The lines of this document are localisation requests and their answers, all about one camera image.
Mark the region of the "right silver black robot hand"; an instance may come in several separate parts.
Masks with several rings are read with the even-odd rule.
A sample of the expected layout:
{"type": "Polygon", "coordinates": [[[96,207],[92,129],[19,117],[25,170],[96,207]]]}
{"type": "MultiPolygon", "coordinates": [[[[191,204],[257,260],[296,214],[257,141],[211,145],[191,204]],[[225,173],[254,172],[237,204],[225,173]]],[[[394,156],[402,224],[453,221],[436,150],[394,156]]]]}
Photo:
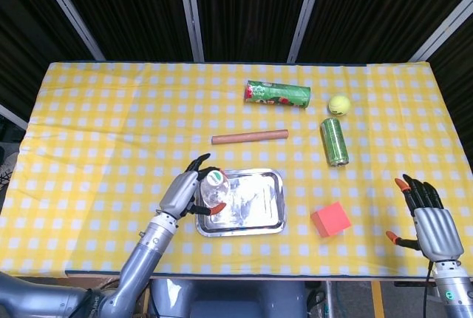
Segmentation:
{"type": "Polygon", "coordinates": [[[406,174],[396,178],[395,183],[404,195],[416,238],[408,240],[387,231],[388,239],[396,246],[420,251],[434,263],[458,260],[464,253],[463,245],[452,215],[444,208],[435,187],[406,174]]]}

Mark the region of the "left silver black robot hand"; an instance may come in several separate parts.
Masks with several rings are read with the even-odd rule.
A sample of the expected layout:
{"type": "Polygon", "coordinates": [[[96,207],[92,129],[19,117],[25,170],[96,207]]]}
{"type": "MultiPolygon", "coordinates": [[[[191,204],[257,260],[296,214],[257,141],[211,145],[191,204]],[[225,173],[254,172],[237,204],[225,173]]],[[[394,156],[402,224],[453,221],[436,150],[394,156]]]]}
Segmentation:
{"type": "Polygon", "coordinates": [[[185,217],[187,214],[198,214],[211,216],[219,214],[226,203],[219,203],[214,207],[198,206],[195,204],[195,192],[199,189],[200,182],[213,170],[220,170],[215,166],[200,169],[203,162],[209,159],[210,153],[200,155],[187,166],[186,170],[176,176],[168,187],[159,203],[159,212],[171,215],[175,220],[185,217]]]}

